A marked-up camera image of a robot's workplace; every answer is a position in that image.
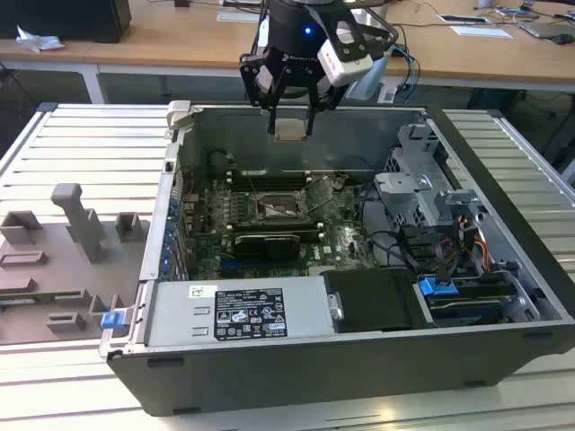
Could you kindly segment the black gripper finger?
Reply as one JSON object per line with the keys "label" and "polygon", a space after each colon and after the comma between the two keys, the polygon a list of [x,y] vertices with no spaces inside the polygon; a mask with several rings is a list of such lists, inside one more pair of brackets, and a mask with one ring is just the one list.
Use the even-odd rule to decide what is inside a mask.
{"label": "black gripper finger", "polygon": [[324,75],[320,74],[317,68],[308,67],[305,70],[305,87],[309,100],[305,126],[305,133],[307,135],[313,134],[315,115],[325,110],[335,110],[347,91],[346,84],[343,86],[333,86],[330,84],[324,92],[319,93],[318,84],[323,78]]}
{"label": "black gripper finger", "polygon": [[[267,131],[270,135],[274,135],[278,94],[275,89],[274,76],[270,72],[270,65],[270,55],[267,52],[253,55],[244,54],[240,58],[239,70],[250,104],[269,113]],[[270,75],[270,85],[267,90],[264,90],[258,82],[258,75],[262,71],[267,71]]]}

